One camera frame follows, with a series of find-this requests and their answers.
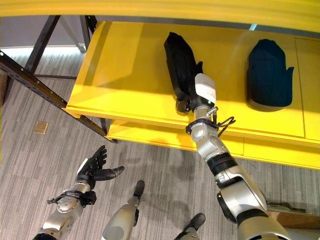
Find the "yellow shelf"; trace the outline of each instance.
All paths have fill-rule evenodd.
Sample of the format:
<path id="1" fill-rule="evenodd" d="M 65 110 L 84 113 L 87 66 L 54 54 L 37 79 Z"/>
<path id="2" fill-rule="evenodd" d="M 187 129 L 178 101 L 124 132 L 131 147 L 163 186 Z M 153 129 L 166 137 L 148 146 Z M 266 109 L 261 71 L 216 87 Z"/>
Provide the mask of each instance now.
<path id="1" fill-rule="evenodd" d="M 191 137 L 182 129 L 115 120 L 108 138 L 143 144 L 196 151 Z M 273 164 L 320 170 L 320 148 L 222 135 L 221 139 L 234 157 Z"/>
<path id="2" fill-rule="evenodd" d="M 193 116 L 175 110 L 176 97 L 163 47 L 170 31 L 187 40 L 196 60 L 204 62 L 204 72 L 214 79 L 218 119 L 235 116 L 236 123 L 225 135 L 320 147 L 320 137 L 305 137 L 308 125 L 305 122 L 310 122 L 311 118 L 304 119 L 303 112 L 303 104 L 310 104 L 306 96 L 318 94 L 318 88 L 312 88 L 312 84 L 317 84 L 319 74 L 306 79 L 308 72 L 300 69 L 297 60 L 296 44 L 299 47 L 300 41 L 310 40 L 286 34 L 174 24 L 101 22 L 92 37 L 66 111 L 184 129 Z M 295 67 L 292 104 L 275 112 L 257 111 L 246 104 L 248 55 L 263 38 L 275 40 L 285 51 L 287 66 Z M 316 54 L 311 53 L 311 57 L 317 58 Z M 309 65 L 317 68 L 317 62 Z M 307 91 L 302 91 L 301 85 L 309 86 Z M 317 106 L 312 118 L 320 119 L 320 103 L 312 104 Z M 320 124 L 313 124 L 311 128 L 320 132 Z"/>
<path id="3" fill-rule="evenodd" d="M 319 0 L 3 0 L 0 16 L 108 15 L 259 24 L 320 32 Z"/>

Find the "black metal leg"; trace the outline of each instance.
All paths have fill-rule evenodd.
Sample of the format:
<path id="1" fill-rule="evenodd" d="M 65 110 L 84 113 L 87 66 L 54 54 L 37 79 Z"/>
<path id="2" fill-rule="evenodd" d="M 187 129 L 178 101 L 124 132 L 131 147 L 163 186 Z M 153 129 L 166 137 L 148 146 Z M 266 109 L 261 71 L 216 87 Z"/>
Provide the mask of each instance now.
<path id="1" fill-rule="evenodd" d="M 80 22 L 81 22 L 85 50 L 87 51 L 90 43 L 90 34 L 89 34 L 89 26 L 87 23 L 86 16 L 83 16 L 83 15 L 80 16 Z"/>
<path id="2" fill-rule="evenodd" d="M 101 128 L 107 132 L 107 124 L 106 124 L 106 119 L 103 117 L 100 117 L 100 123 L 101 123 Z"/>
<path id="3" fill-rule="evenodd" d="M 86 15 L 86 24 L 88 25 L 90 31 L 92 34 L 94 34 L 94 31 L 96 30 L 96 25 L 97 25 L 97 19 L 94 15 Z"/>
<path id="4" fill-rule="evenodd" d="M 35 73 L 37 66 L 40 62 L 42 54 L 49 42 L 49 39 L 58 23 L 60 16 L 49 16 L 46 20 L 43 29 L 33 47 L 31 55 L 29 56 L 28 61 L 26 62 L 25 69 L 31 72 L 32 74 Z"/>

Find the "metal frame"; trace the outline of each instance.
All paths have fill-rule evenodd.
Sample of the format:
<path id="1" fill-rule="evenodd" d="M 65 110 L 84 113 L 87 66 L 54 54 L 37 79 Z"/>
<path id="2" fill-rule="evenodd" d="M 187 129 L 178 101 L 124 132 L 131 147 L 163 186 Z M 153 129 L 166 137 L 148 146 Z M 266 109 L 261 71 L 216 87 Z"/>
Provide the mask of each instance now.
<path id="1" fill-rule="evenodd" d="M 42 54 L 45 51 L 45 48 L 50 40 L 52 33 L 55 30 L 55 27 L 59 21 L 60 15 L 49 16 L 46 20 L 38 39 L 35 42 L 33 50 L 29 56 L 28 61 L 25 64 L 25 69 L 31 73 L 35 73 Z"/>
<path id="2" fill-rule="evenodd" d="M 40 62 L 40 59 L 44 53 L 44 50 L 47 46 L 47 43 L 55 29 L 55 26 L 58 23 L 60 16 L 49 16 L 46 23 L 44 24 L 44 27 L 34 45 L 33 51 L 25 65 L 25 67 L 22 67 L 17 62 L 12 60 L 9 56 L 7 56 L 3 51 L 0 50 L 0 69 L 3 70 L 8 77 L 11 79 L 17 80 L 22 85 L 26 86 L 28 89 L 39 95 L 40 97 L 47 100 L 49 103 L 53 104 L 57 108 L 63 110 L 67 107 L 67 101 L 65 101 L 63 98 L 61 98 L 58 94 L 56 94 L 54 91 L 52 91 L 49 87 L 47 87 L 44 83 L 42 83 L 36 76 L 34 75 L 37 66 Z M 81 16 L 81 25 L 82 30 L 87 29 L 87 37 L 89 37 L 86 40 L 89 40 L 90 42 L 90 35 L 89 35 L 89 29 L 93 33 L 97 20 L 95 16 Z M 40 77 L 55 77 L 55 78 L 67 78 L 67 79 L 74 79 L 75 77 L 69 77 L 69 76 L 52 76 L 52 75 L 38 75 Z M 93 121 L 91 121 L 89 118 L 87 118 L 84 115 L 80 115 L 79 118 L 76 118 L 69 114 L 68 112 L 64 111 L 83 125 L 87 126 L 97 134 L 101 135 L 102 137 L 106 138 L 107 136 L 107 125 L 106 120 L 104 118 L 100 118 L 101 121 L 101 127 L 99 127 L 97 124 L 95 124 Z M 116 143 L 116 140 L 109 140 L 108 141 L 112 143 Z"/>

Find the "robotic hand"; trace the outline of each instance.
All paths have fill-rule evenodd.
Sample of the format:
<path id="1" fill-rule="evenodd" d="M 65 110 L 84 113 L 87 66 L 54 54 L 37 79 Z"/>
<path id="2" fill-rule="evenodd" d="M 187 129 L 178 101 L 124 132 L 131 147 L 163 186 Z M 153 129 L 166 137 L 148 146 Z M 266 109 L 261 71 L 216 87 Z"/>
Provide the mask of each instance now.
<path id="1" fill-rule="evenodd" d="M 65 190 L 60 196 L 48 200 L 48 204 L 57 204 L 55 212 L 44 222 L 33 240 L 63 240 L 67 237 L 74 222 L 81 216 L 86 205 L 94 205 L 96 193 L 92 191 L 96 181 L 114 179 L 125 169 L 102 169 L 106 163 L 106 147 L 101 146 L 79 167 L 72 189 Z"/>
<path id="2" fill-rule="evenodd" d="M 176 33 L 170 32 L 164 48 L 177 96 L 176 109 L 179 112 L 192 110 L 194 114 L 194 121 L 186 127 L 186 132 L 214 174 L 220 189 L 218 202 L 224 216 L 238 225 L 238 239 L 290 240 L 285 229 L 268 217 L 264 195 L 219 139 L 235 120 L 230 117 L 217 123 L 215 84 L 203 74 L 202 62 L 196 64 L 192 49 Z"/>

